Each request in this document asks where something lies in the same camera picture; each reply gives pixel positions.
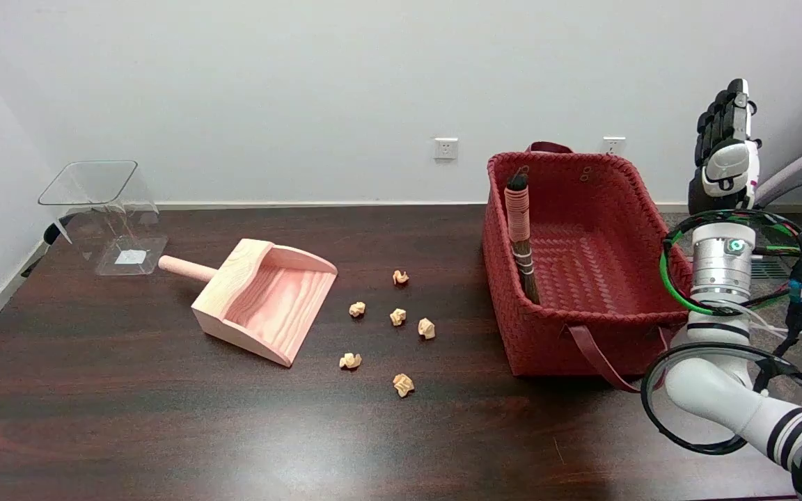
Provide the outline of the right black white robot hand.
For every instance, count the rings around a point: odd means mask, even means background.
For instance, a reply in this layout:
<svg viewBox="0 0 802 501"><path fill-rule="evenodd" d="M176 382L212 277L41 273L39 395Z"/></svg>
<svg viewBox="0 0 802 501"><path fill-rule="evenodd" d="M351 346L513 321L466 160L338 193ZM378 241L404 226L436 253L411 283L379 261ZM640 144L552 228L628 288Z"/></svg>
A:
<svg viewBox="0 0 802 501"><path fill-rule="evenodd" d="M689 214L754 208L762 145L752 136L754 114L745 79L733 79L700 114L695 171L688 190Z"/></svg>

